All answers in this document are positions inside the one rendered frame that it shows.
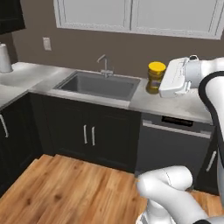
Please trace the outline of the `black wall cupboard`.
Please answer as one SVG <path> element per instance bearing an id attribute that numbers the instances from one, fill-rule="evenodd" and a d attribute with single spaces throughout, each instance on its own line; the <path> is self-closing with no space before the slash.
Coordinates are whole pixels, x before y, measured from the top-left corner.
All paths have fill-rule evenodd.
<path id="1" fill-rule="evenodd" d="M 25 28 L 20 0 L 0 0 L 0 34 Z"/>

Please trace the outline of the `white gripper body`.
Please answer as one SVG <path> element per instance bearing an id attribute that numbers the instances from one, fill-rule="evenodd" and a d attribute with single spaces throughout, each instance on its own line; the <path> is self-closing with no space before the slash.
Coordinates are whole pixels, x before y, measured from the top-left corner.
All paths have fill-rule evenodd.
<path id="1" fill-rule="evenodd" d="M 169 62 L 159 87 L 159 95 L 162 98 L 178 97 L 190 90 L 191 82 L 186 80 L 185 75 L 188 61 L 188 58 L 179 58 Z"/>

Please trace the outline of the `white wall socket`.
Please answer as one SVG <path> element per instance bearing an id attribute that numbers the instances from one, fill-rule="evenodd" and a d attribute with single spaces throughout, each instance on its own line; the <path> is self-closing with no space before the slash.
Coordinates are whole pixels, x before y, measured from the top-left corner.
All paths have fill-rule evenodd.
<path id="1" fill-rule="evenodd" d="M 46 51 L 51 51 L 52 50 L 51 40 L 49 38 L 43 38 L 43 45 L 44 45 L 44 49 Z"/>

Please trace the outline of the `dark grey dishwasher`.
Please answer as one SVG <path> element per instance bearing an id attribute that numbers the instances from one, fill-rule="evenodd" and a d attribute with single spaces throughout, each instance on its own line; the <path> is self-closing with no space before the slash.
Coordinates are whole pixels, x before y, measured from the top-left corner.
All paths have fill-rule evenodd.
<path id="1" fill-rule="evenodd" d="M 142 125 L 143 120 L 181 130 L 210 131 L 212 135 L 210 138 L 203 138 L 148 128 Z M 190 170 L 193 179 L 196 179 L 205 160 L 213 133 L 214 126 L 209 123 L 142 113 L 135 175 L 168 166 L 183 165 Z"/>

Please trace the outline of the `white framed window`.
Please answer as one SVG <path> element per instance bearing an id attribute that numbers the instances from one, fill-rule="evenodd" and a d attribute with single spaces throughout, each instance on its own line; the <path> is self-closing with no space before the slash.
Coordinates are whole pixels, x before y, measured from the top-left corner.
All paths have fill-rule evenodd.
<path id="1" fill-rule="evenodd" d="M 53 0 L 62 29 L 221 39 L 224 0 Z"/>

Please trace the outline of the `black cupboard door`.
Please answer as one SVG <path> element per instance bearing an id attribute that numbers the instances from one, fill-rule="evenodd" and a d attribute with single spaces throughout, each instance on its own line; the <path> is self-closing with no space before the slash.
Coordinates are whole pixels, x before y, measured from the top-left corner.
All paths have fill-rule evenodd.
<path id="1" fill-rule="evenodd" d="M 9 137 L 0 121 L 0 197 L 34 158 L 32 107 L 28 94 L 0 111 Z"/>
<path id="2" fill-rule="evenodd" d="M 209 160 L 214 151 L 217 151 L 217 154 L 213 161 L 213 165 L 210 171 L 206 172 Z M 214 136 L 213 139 L 211 140 L 211 143 L 209 144 L 205 160 L 199 171 L 199 175 L 196 178 L 196 183 L 194 186 L 195 190 L 205 193 L 211 193 L 214 195 L 219 195 L 217 184 L 217 161 L 218 161 L 218 146 L 217 146 L 217 138 Z"/>
<path id="3" fill-rule="evenodd" d="M 88 139 L 84 104 L 58 97 L 43 98 L 54 151 L 72 158 L 84 158 Z"/>
<path id="4" fill-rule="evenodd" d="M 133 173 L 137 162 L 137 144 L 141 114 L 121 108 L 95 106 L 89 113 L 95 126 L 95 146 L 91 150 L 100 165 Z"/>

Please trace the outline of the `white paper towel roll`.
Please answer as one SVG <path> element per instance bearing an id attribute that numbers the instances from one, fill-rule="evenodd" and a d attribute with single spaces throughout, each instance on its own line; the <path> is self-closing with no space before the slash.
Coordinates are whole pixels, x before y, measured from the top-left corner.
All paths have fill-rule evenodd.
<path id="1" fill-rule="evenodd" d="M 0 72 L 1 73 L 10 73 L 12 72 L 12 65 L 10 56 L 8 54 L 7 45 L 1 43 L 0 44 Z"/>

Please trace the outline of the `grey kitchen sink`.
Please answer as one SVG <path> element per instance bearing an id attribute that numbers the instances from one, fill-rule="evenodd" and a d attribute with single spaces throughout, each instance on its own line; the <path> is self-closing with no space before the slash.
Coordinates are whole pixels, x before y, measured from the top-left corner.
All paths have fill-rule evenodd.
<path id="1" fill-rule="evenodd" d="M 76 71 L 54 88 L 85 95 L 130 101 L 140 80 L 123 76 L 109 76 L 100 73 Z"/>

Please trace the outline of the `silver tap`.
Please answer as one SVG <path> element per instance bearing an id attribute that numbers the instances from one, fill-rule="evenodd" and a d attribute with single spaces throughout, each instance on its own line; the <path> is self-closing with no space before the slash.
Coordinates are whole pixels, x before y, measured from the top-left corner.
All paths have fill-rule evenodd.
<path id="1" fill-rule="evenodd" d="M 105 78 L 108 78 L 110 75 L 114 74 L 114 71 L 109 70 L 109 60 L 105 54 L 98 58 L 97 62 L 100 63 L 102 60 L 104 61 L 104 68 L 101 70 L 101 74 L 103 74 Z"/>

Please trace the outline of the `yellow-lidded brown jar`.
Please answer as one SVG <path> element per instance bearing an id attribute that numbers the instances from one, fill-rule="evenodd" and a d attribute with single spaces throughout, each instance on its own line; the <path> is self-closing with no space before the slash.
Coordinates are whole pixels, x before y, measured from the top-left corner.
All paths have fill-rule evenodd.
<path id="1" fill-rule="evenodd" d="M 150 94 L 157 94 L 164 77 L 166 65 L 160 61 L 152 61 L 148 65 L 148 83 L 146 90 Z"/>

